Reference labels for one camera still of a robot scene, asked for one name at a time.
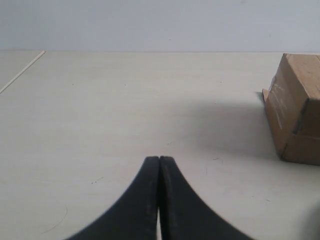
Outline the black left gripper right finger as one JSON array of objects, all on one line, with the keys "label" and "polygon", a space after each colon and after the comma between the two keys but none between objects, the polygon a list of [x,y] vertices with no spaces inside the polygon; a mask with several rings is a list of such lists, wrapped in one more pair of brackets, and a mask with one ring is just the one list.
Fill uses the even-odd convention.
[{"label": "black left gripper right finger", "polygon": [[250,240],[192,189],[175,159],[160,157],[159,215],[163,240]]}]

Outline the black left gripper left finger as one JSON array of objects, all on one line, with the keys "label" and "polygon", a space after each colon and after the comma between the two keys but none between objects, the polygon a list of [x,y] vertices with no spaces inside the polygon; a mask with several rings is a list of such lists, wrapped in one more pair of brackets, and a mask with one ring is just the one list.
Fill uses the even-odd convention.
[{"label": "black left gripper left finger", "polygon": [[160,159],[146,157],[122,196],[70,240],[155,240]]}]

